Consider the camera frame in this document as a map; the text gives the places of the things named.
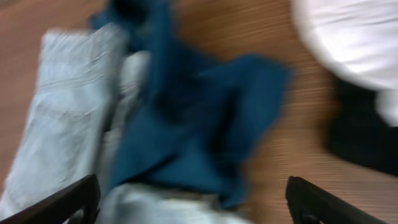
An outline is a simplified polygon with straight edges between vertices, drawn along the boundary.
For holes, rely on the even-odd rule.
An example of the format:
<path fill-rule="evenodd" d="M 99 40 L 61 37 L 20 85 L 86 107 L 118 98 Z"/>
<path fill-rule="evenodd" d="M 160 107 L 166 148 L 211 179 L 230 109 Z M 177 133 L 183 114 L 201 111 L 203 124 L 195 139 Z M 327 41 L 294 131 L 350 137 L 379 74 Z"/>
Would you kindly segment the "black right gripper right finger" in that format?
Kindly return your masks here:
<path fill-rule="evenodd" d="M 285 198 L 294 224 L 386 224 L 301 177 L 289 177 Z"/>

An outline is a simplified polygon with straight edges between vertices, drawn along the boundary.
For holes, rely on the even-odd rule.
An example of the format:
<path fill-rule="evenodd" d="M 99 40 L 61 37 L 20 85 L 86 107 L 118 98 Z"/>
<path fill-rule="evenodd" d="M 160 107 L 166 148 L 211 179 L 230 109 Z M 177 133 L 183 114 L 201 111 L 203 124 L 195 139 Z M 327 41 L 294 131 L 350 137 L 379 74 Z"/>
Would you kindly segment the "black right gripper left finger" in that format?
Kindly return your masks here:
<path fill-rule="evenodd" d="M 101 192 L 97 176 L 90 174 L 33 206 L 1 221 L 1 224 L 64 223 L 82 211 L 81 223 L 93 224 Z"/>

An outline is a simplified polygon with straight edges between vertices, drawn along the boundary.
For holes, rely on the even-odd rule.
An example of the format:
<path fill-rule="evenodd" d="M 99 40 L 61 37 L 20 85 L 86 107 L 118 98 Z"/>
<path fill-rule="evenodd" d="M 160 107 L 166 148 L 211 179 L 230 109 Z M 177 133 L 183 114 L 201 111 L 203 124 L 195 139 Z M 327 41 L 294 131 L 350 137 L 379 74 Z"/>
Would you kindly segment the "light blue denim shorts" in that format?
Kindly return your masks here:
<path fill-rule="evenodd" d="M 122 30 L 52 29 L 24 135 L 1 197 L 1 219 L 89 174 L 105 189 L 127 116 L 138 104 L 148 51 L 126 52 Z"/>

